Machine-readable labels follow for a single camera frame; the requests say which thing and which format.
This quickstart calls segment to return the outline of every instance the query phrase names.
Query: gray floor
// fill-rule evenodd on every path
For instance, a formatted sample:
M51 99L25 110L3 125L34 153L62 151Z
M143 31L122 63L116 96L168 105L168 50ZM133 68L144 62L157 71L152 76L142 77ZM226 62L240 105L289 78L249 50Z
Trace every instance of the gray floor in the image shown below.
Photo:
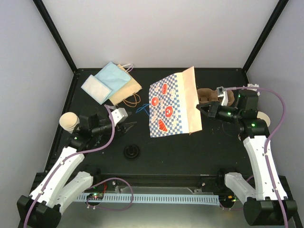
M118 204L103 204L112 208ZM222 211L216 206L133 204L123 212L87 209L72 203L58 228L249 228L242 211Z

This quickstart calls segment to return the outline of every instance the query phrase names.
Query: blue cord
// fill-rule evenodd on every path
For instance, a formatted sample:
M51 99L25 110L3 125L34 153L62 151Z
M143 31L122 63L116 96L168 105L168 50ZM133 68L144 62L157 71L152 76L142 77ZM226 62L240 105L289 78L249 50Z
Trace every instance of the blue cord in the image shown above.
M148 111L145 109L147 106L149 106L149 104L144 104L142 107L138 108L135 113L139 113L141 110L144 110L147 113L147 115L150 116Z

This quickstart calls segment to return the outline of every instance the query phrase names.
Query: black table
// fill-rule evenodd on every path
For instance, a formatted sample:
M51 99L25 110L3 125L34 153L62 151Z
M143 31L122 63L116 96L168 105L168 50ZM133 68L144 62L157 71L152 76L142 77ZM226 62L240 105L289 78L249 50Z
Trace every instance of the black table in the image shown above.
M79 115L84 107L94 105L100 112L106 113L103 106L81 89L85 80L99 70L80 69L78 71L68 95L66 111ZM203 130L200 132L191 135L150 138L148 115L144 111L137 114L135 111L142 104L148 103L150 84L183 70L181 68L135 68L132 70L130 74L142 85L142 90L138 93L142 101L136 108L127 107L123 103L119 105L132 112L126 122L136 121L137 125L125 136L115 139L105 150L88 154L77 169L90 165L98 167L105 176L124 177L134 184L140 185L145 182L146 185L152 186L161 183L174 186L193 184L197 182L198 177L216 175L220 168L235 168L245 176L252 175L248 154L238 139L234 126L228 123L202 116ZM240 69L199 68L195 70L195 75L197 88L216 89L218 86L231 87L247 84L247 78ZM58 129L47 169L51 169L68 136L69 133ZM137 145L141 150L140 157L135 161L129 161L124 157L124 148L130 144Z

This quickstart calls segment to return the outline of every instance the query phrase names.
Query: checkered paper bag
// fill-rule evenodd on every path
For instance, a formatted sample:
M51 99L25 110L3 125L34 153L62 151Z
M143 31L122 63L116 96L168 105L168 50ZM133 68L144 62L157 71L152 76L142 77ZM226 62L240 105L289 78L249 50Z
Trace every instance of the checkered paper bag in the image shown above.
M202 130L194 67L170 75L149 89L150 136L163 137Z

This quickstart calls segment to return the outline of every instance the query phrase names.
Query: white wall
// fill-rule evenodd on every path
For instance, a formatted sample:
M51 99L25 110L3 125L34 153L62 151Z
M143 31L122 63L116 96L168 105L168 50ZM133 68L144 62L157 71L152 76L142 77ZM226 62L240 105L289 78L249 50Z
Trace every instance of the white wall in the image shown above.
M243 67L278 0L44 0L78 67Z
M72 72L31 0L0 1L0 221L43 171Z
M285 100L286 120L271 147L280 174L286 175L304 222L304 1L291 0L263 45L248 75L250 82L276 90ZM272 129L282 108L273 95L260 96L260 109L269 114Z

